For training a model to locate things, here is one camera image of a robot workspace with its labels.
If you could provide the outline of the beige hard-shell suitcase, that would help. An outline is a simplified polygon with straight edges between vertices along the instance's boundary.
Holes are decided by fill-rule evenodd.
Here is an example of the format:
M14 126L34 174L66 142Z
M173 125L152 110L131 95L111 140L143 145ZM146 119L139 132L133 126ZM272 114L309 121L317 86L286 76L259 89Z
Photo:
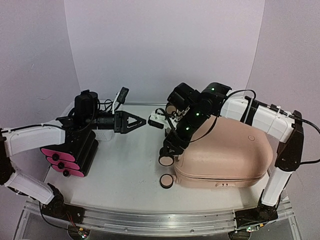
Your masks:
M159 160L163 166L173 166L173 174L160 177L163 188L174 183L202 189L251 187L264 177L273 160L263 131L225 117L210 117L192 140L181 155Z

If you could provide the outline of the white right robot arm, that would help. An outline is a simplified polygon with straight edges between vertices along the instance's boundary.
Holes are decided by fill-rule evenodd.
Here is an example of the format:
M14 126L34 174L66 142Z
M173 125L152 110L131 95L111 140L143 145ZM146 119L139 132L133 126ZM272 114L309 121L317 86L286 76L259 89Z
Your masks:
M301 164L304 130L298 112L262 103L218 82L202 91L179 84L152 119L166 129L159 163L174 166L176 178L193 188L256 183L272 161L267 136L277 139L280 152L275 169L260 204L252 209L257 222L271 214Z

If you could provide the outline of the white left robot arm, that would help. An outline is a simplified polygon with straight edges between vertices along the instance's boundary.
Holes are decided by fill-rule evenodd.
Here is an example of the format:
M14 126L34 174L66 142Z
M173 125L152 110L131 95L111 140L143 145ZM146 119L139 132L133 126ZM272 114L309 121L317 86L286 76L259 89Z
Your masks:
M123 87L111 102L111 110L101 110L98 94L84 90L75 97L74 107L66 116L46 123L2 129L0 184L47 205L55 218L63 218L67 207L61 203L64 197L60 191L50 183L25 174L11 161L11 157L40 149L51 167L65 177L85 177L99 146L97 130L127 134L147 123L144 118L118 109L128 92L128 88Z

